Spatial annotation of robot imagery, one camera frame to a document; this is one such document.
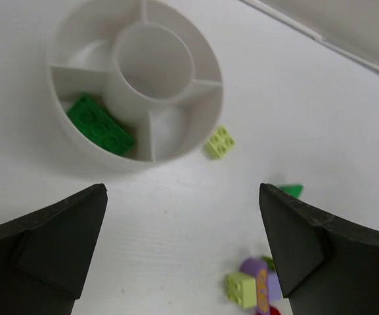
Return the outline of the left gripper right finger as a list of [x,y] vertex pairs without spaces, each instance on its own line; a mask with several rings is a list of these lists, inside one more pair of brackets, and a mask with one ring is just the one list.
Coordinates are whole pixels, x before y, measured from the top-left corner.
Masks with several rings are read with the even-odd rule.
[[260,185],[259,208],[293,314],[379,314],[379,231],[272,184]]

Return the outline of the lavender lego brick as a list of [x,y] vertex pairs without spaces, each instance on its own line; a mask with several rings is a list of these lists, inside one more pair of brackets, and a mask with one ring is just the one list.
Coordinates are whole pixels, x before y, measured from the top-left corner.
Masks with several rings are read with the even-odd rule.
[[268,273],[267,288],[269,294],[269,303],[274,303],[282,299],[279,278],[276,272]]

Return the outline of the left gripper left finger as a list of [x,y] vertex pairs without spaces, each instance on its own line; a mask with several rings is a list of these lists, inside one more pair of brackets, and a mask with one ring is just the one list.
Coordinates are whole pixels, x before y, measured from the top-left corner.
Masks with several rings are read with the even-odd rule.
[[107,202],[106,186],[94,184],[0,224],[0,314],[71,314]]

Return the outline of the light yellow lego brick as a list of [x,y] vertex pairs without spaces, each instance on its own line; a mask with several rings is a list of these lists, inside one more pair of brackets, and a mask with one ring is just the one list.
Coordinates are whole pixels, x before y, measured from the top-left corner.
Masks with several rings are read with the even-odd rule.
[[225,277],[227,298],[244,310],[257,305],[256,280],[242,272],[232,272]]

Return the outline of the dark green curved lego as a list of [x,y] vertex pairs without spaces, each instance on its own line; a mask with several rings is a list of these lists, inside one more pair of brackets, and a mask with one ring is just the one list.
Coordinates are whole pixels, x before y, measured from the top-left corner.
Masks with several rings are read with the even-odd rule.
[[285,184],[277,186],[277,188],[296,199],[300,198],[304,189],[302,184]]

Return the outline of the lone light yellow lego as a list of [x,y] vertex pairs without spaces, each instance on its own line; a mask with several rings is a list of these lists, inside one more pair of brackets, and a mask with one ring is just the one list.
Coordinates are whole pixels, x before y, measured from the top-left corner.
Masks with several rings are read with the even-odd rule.
[[220,125],[204,145],[204,150],[211,159],[222,159],[235,146],[235,141],[225,128]]

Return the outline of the purple butterfly curved lego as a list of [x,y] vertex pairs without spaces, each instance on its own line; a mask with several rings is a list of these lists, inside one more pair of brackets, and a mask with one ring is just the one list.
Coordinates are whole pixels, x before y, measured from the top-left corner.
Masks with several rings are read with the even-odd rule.
[[247,258],[240,266],[241,273],[248,276],[247,285],[242,286],[242,307],[254,309],[259,314],[270,314],[269,270],[263,259]]

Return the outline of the green 2x4 lego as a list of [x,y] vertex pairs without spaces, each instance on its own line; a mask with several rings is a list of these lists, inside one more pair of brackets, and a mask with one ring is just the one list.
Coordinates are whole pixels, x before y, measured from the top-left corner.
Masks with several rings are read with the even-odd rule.
[[136,145],[135,139],[88,94],[78,98],[67,116],[83,136],[117,156],[125,156]]

